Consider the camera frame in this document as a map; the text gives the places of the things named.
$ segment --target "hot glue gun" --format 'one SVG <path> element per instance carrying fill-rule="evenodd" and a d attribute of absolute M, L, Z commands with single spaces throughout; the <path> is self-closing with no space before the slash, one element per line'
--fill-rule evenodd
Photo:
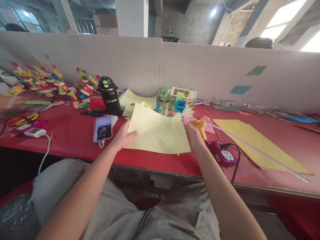
<path fill-rule="evenodd" d="M 207 140 L 207 136 L 206 136 L 206 133 L 204 132 L 203 127 L 205 127 L 207 125 L 207 122 L 206 121 L 200 121 L 200 120 L 192 120 L 189 123 L 191 123 L 193 126 L 195 126 L 199 130 L 199 132 L 201 133 L 202 139 L 204 141 L 206 141 Z"/>

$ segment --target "smartphone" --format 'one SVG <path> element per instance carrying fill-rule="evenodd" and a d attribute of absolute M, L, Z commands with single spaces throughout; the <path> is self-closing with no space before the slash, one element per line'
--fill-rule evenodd
<path fill-rule="evenodd" d="M 100 142 L 112 138 L 111 116 L 96 117 L 93 141 Z"/>

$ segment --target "ceiling light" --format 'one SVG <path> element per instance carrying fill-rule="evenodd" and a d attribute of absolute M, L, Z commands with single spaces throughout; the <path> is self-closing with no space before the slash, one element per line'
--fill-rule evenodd
<path fill-rule="evenodd" d="M 212 12 L 211 12 L 210 17 L 213 17 L 214 15 L 216 15 L 216 12 L 217 12 L 217 10 L 216 10 L 216 9 L 213 9 Z"/>

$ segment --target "plastic bag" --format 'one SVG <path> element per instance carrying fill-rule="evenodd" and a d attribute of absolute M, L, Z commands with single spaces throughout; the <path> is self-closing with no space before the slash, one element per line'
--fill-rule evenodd
<path fill-rule="evenodd" d="M 30 198 L 21 194 L 0 209 L 0 239 L 35 239 L 41 227 Z"/>

